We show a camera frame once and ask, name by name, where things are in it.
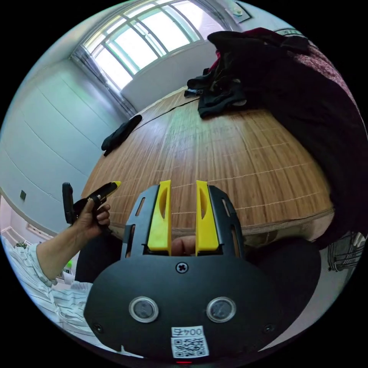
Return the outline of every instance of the finger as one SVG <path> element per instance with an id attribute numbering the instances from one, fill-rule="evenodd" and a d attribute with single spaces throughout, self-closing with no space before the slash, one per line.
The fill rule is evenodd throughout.
<path id="1" fill-rule="evenodd" d="M 100 207 L 98 210 L 97 210 L 97 213 L 100 214 L 102 212 L 106 212 L 106 211 L 110 211 L 111 207 L 109 204 L 105 204 L 104 206 Z"/>
<path id="2" fill-rule="evenodd" d="M 83 211 L 82 211 L 81 215 L 91 213 L 92 210 L 93 210 L 94 205 L 95 205 L 95 202 L 93 201 L 93 199 L 89 198 L 86 205 L 83 208 Z"/>
<path id="3" fill-rule="evenodd" d="M 100 214 L 98 214 L 98 215 L 96 216 L 96 219 L 97 219 L 98 221 L 101 221 L 101 220 L 108 219 L 109 217 L 110 217 L 110 213 L 109 213 L 109 212 L 102 212 L 102 213 L 100 213 Z"/>
<path id="4" fill-rule="evenodd" d="M 100 225 L 107 225 L 107 226 L 110 226 L 110 219 L 109 218 L 106 218 L 104 220 L 101 220 L 99 221 L 99 224 Z"/>
<path id="5" fill-rule="evenodd" d="M 176 238 L 171 243 L 171 255 L 191 255 L 196 252 L 196 236 Z"/>

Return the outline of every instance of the green object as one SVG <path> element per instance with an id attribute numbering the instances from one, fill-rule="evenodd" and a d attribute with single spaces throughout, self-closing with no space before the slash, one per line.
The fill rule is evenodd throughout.
<path id="1" fill-rule="evenodd" d="M 24 249 L 27 248 L 27 244 L 24 243 L 23 241 L 19 241 L 15 246 L 19 246 L 19 247 L 24 248 Z"/>

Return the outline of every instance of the bamboo mat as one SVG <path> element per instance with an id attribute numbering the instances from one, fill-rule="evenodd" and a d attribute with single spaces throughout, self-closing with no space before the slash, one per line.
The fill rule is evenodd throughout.
<path id="1" fill-rule="evenodd" d="M 228 194 L 243 230 L 282 228 L 333 212 L 321 169 L 268 111 L 202 120 L 197 108 L 183 89 L 170 94 L 142 111 L 143 124 L 100 158 L 82 196 L 121 181 L 108 199 L 112 226 L 123 228 L 138 195 L 168 179 L 173 233 L 195 231 L 196 180 Z"/>

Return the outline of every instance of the curtain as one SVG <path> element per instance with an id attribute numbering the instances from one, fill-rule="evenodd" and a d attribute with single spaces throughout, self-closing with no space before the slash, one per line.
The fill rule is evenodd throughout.
<path id="1" fill-rule="evenodd" d="M 124 110 L 125 114 L 131 118 L 137 114 L 133 105 L 114 87 L 111 86 L 108 77 L 104 71 L 98 66 L 90 52 L 83 46 L 79 45 L 71 55 L 73 60 L 81 69 L 93 74 L 98 81 L 104 86 L 109 95 L 116 100 Z"/>
<path id="2" fill-rule="evenodd" d="M 219 3 L 213 2 L 213 0 L 190 0 L 193 4 L 198 5 L 203 10 L 213 16 L 213 18 L 227 31 L 232 31 L 232 28 L 227 21 L 227 19 L 223 16 L 220 9 L 223 10 L 223 6 Z"/>

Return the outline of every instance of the qr code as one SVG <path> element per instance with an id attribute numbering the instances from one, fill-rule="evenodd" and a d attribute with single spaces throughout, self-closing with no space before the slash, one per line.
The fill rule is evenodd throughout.
<path id="1" fill-rule="evenodd" d="M 207 343 L 204 336 L 191 338 L 172 338 L 171 346 L 174 358 L 199 358 L 208 355 Z"/>

